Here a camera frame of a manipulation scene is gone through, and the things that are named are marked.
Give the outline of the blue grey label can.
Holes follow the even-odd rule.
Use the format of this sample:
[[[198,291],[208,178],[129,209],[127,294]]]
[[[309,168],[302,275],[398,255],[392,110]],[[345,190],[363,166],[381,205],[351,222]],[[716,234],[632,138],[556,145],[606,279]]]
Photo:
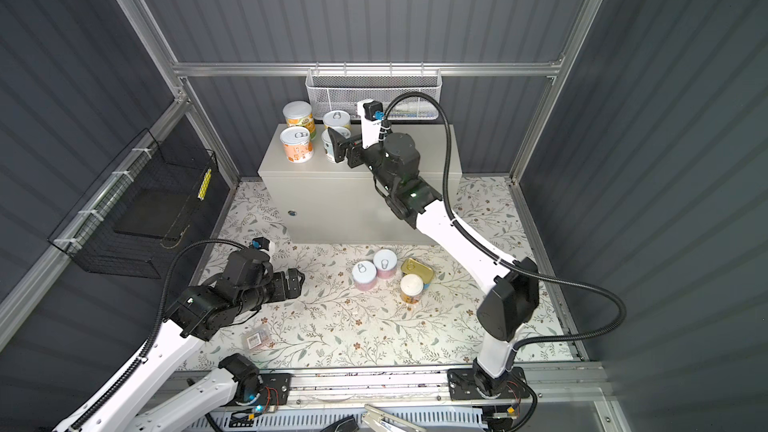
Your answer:
[[[334,163],[335,162],[335,157],[334,157],[334,152],[333,152],[332,140],[331,140],[331,136],[330,136],[330,133],[329,133],[330,130],[336,131],[344,139],[350,138],[352,133],[346,127],[327,127],[325,129],[325,131],[322,133],[321,139],[322,139],[322,142],[323,142],[326,158],[330,162]]]

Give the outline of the yellow label can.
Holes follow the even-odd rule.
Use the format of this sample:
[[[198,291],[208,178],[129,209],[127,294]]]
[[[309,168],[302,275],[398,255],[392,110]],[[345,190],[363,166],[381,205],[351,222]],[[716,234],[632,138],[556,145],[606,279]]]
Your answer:
[[[343,127],[351,129],[351,116],[344,110],[332,110],[324,114],[323,123],[326,128]]]

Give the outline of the orange peach label can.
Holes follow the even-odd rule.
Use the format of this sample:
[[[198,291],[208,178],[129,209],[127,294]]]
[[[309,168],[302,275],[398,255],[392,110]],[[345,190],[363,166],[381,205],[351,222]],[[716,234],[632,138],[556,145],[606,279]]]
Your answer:
[[[280,141],[289,162],[298,164],[309,161],[314,154],[310,131],[302,126],[290,126],[280,133]]]

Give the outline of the green orange label can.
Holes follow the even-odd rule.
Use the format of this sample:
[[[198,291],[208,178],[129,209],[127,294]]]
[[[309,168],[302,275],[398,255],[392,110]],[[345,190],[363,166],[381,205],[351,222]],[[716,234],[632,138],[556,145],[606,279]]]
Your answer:
[[[305,101],[291,101],[282,109],[286,123],[290,127],[304,127],[310,133],[310,138],[316,136],[315,119],[312,106]]]

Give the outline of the pink label can front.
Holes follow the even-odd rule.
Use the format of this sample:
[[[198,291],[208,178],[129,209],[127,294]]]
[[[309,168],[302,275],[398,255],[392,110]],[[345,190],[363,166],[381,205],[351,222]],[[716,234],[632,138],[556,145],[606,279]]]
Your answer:
[[[360,261],[351,268],[351,275],[355,287],[360,291],[369,291],[377,284],[378,271],[371,261]]]

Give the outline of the orange can plain lid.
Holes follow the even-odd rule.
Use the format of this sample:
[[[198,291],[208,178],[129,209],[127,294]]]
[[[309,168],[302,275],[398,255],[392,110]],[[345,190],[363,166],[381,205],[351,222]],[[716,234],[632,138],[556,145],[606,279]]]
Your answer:
[[[424,282],[416,274],[405,274],[400,280],[400,297],[408,304],[418,303],[424,291]]]

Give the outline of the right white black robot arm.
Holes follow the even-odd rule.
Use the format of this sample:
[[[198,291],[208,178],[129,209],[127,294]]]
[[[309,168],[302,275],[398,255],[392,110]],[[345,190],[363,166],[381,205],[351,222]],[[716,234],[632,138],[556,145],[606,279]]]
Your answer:
[[[512,381],[513,343],[538,308],[538,269],[502,253],[456,216],[440,193],[420,176],[420,154],[412,137],[391,133],[365,148],[363,137],[329,132],[334,161],[365,166],[374,187],[394,215],[440,245],[475,280],[484,294],[476,317],[485,332],[472,366],[474,388],[495,398]]]

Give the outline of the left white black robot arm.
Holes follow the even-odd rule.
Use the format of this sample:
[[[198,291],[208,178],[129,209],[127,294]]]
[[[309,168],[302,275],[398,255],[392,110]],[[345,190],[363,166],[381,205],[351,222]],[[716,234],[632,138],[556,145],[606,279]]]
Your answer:
[[[173,372],[238,316],[265,304],[297,299],[305,276],[296,268],[275,271],[267,252],[232,252],[222,273],[190,286],[164,311],[137,352],[58,431],[180,431],[230,402],[260,415],[280,403],[277,390],[242,354],[231,354],[194,385],[144,412]]]

